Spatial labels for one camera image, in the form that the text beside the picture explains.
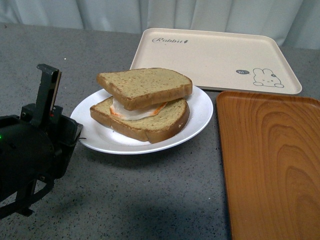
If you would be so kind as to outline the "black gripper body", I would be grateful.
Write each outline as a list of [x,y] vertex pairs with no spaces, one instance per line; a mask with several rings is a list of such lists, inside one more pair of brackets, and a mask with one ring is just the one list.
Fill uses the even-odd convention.
[[44,128],[32,125],[36,105],[21,109],[20,116],[0,118],[0,199],[15,194],[0,208],[3,219],[18,213],[30,216],[29,208],[41,200],[66,173],[82,131],[82,124],[62,114],[55,106]]

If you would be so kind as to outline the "black upright gripper finger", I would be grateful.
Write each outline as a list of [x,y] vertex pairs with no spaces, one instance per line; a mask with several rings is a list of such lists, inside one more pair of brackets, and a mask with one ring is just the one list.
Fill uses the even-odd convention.
[[41,63],[37,68],[42,71],[40,85],[31,124],[45,126],[55,117],[54,105],[61,80],[61,71]]

